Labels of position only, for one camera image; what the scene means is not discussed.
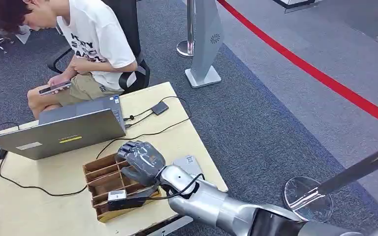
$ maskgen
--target white t-shirt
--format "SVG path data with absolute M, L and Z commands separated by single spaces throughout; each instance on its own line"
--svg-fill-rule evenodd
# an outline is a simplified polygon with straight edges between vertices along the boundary
M 87 56 L 93 62 L 108 61 L 121 68 L 135 61 L 123 29 L 110 7 L 101 0 L 69 0 L 70 25 L 57 17 L 57 23 L 78 58 Z M 112 90 L 122 90 L 118 84 L 122 73 L 91 71 L 94 79 Z M 136 77 L 132 73 L 130 86 Z

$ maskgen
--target gray laptop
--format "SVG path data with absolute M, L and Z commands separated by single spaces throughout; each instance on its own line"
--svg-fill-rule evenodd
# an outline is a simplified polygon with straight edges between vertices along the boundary
M 125 135 L 118 95 L 45 111 L 39 124 L 0 135 L 0 148 L 38 160 Z

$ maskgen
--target black cable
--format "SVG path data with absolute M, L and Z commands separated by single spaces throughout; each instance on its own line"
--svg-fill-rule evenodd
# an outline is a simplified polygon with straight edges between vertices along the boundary
M 148 118 L 149 116 L 151 116 L 152 114 L 154 114 L 154 112 L 151 112 L 150 114 L 146 115 L 144 118 L 142 118 L 141 120 L 135 122 L 135 123 L 132 123 L 132 124 L 125 124 L 125 129 L 128 129 L 130 128 L 131 126 L 135 125 L 135 124 L 138 124 L 140 122 L 142 122 L 143 120 L 145 120 L 146 118 Z
M 148 112 L 149 110 L 151 110 L 151 108 L 149 108 L 149 109 L 147 109 L 147 110 L 141 112 L 141 113 L 138 114 L 138 115 L 135 115 L 135 116 L 131 115 L 131 116 L 127 117 L 127 118 L 124 118 L 124 121 L 127 121 L 127 120 L 134 120 L 137 116 L 140 116 L 140 115 L 142 115 L 142 114 Z
M 86 189 L 86 186 L 85 186 L 81 190 L 73 192 L 73 193 L 53 194 L 53 193 L 49 193 L 47 190 L 45 190 L 44 188 L 41 188 L 41 187 L 20 185 L 19 183 L 17 183 L 17 182 L 15 182 L 15 181 L 13 181 L 13 180 L 11 180 L 11 179 L 9 179 L 9 178 L 7 178 L 7 177 L 5 177 L 5 176 L 2 175 L 2 165 L 3 165 L 4 161 L 5 161 L 5 159 L 0 162 L 0 177 L 3 178 L 3 179 L 5 179 L 5 180 L 7 180 L 7 181 L 9 181 L 9 182 L 11 182 L 11 183 L 13 183 L 13 184 L 15 184 L 15 185 L 17 185 L 20 188 L 35 188 L 35 189 L 39 189 L 39 190 L 43 191 L 44 193 L 46 193 L 46 194 L 48 194 L 50 196 L 53 196 L 53 197 L 71 196 L 71 195 L 79 194 L 79 193 L 83 192 L 83 190 Z
M 203 175 L 203 173 L 200 173 L 198 174 L 195 178 L 192 179 L 192 181 L 182 190 L 180 190 L 179 192 L 175 193 L 175 194 L 172 194 L 172 195 L 169 195 L 169 196 L 166 196 L 166 197 L 157 197 L 157 198 L 151 198 L 151 197 L 147 197 L 147 200 L 165 200 L 165 199 L 169 199 L 169 198 L 174 198 L 176 196 L 179 196 L 181 195 L 183 192 L 185 192 L 193 183 L 195 183 L 195 181 L 200 177 L 202 176 L 203 179 L 205 179 L 205 176 Z
M 183 122 L 185 122 L 185 121 L 187 121 L 187 120 L 189 120 L 190 118 L 192 118 L 192 111 L 190 110 L 190 106 L 189 106 L 189 104 L 188 104 L 188 102 L 186 101 L 186 100 L 184 100 L 183 98 L 181 98 L 181 97 L 177 97 L 177 96 L 168 96 L 168 97 L 165 97 L 165 98 L 163 98 L 162 100 L 160 100 L 160 102 L 162 102 L 163 100 L 165 100 L 165 99 L 167 99 L 167 98 L 171 98 L 171 97 L 174 97 L 174 98 L 177 98 L 177 99 L 180 99 L 180 100 L 182 100 L 182 101 L 184 101 L 185 102 L 185 105 L 187 106 L 187 108 L 188 108 L 188 118 L 186 118 L 186 119 L 184 119 L 184 120 L 182 120 L 182 121 L 180 121 L 180 122 L 177 122 L 176 124 L 173 124 L 173 125 L 171 125 L 171 126 L 169 126 L 169 127 L 167 127 L 167 128 L 165 128 L 165 129 L 163 129 L 162 131 L 159 131 L 159 132 L 156 132 L 156 133 L 149 133 L 149 134 L 140 134 L 140 135 L 138 135 L 137 137 L 134 137 L 134 138 L 130 138 L 130 139 L 125 139 L 125 138 L 117 138 L 117 139 L 113 139 L 113 140 L 111 140 L 100 152 L 99 152 L 99 154 L 98 154 L 98 156 L 97 156 L 97 158 L 96 159 L 98 159 L 99 158 L 99 156 L 103 153 L 103 151 L 105 151 L 112 143 L 114 143 L 115 141 L 118 141 L 118 140 L 126 140 L 126 141 L 130 141 L 130 140 L 134 140 L 134 139 L 138 139 L 138 138 L 140 138 L 141 136 L 150 136 L 150 135 L 157 135 L 157 134 L 161 134 L 161 133 L 163 133 L 164 131 L 166 131 L 166 130 L 168 130 L 168 129 L 170 129 L 170 128 L 172 128 L 172 127 L 174 127 L 174 126 L 176 126 L 176 125 L 178 125 L 178 124 L 181 124 L 181 123 L 183 123 Z
M 14 125 L 16 125 L 18 127 L 18 130 L 20 130 L 20 127 L 19 127 L 18 123 L 15 123 L 15 122 L 5 122 L 5 123 L 0 124 L 0 126 L 2 126 L 4 124 L 14 124 Z

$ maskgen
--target brown hair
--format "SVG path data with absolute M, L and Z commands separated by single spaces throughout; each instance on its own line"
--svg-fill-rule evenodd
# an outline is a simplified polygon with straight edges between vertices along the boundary
M 0 30 L 19 33 L 25 15 L 31 13 L 23 0 L 0 0 Z

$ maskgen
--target chair backrest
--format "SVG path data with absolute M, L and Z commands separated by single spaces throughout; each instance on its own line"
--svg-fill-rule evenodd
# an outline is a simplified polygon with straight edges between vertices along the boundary
M 140 34 L 138 32 L 137 2 L 136 0 L 102 0 L 115 13 L 123 28 L 124 34 L 137 57 L 141 52 Z

